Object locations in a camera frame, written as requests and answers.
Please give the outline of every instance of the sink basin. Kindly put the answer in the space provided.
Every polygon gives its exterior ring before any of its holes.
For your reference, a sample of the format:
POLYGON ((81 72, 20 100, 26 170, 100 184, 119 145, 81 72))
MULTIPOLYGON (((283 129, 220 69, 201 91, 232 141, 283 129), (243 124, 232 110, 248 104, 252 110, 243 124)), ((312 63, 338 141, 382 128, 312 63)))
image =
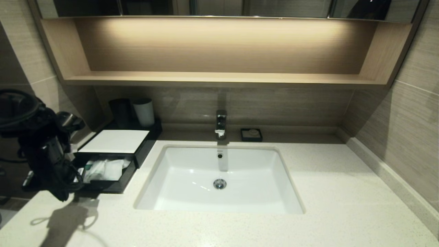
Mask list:
POLYGON ((135 208, 303 214, 274 149, 165 147, 135 208))

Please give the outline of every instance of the faucet spout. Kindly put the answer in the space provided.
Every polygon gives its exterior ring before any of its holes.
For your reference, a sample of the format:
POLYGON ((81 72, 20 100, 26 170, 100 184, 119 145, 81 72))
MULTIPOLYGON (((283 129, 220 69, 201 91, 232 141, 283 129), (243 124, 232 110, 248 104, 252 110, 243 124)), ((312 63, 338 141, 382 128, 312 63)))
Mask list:
POLYGON ((216 139, 224 140, 226 139, 226 118, 227 111, 225 110, 217 110, 216 111, 216 139))

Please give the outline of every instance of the speckled quartz countertop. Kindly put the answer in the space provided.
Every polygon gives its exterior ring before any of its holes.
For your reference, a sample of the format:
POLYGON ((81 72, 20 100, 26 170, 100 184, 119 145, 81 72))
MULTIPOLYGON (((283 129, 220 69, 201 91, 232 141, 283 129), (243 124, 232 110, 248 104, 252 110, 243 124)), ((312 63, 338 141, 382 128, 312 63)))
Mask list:
POLYGON ((0 246, 439 247, 421 221, 346 145, 336 137, 323 139, 229 144, 277 148, 305 206, 302 215, 134 209, 163 146, 216 145, 157 141, 124 194, 74 203, 73 195, 59 202, 49 192, 40 192, 0 230, 0 246))

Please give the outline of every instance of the cord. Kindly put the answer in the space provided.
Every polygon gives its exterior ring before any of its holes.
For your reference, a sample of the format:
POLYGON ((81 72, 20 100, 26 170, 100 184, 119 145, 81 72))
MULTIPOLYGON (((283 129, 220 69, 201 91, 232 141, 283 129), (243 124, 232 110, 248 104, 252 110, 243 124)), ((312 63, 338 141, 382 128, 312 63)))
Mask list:
POLYGON ((27 160, 8 160, 8 159, 3 159, 3 158, 0 158, 0 161, 3 161, 3 162, 7 162, 7 163, 27 163, 27 160))

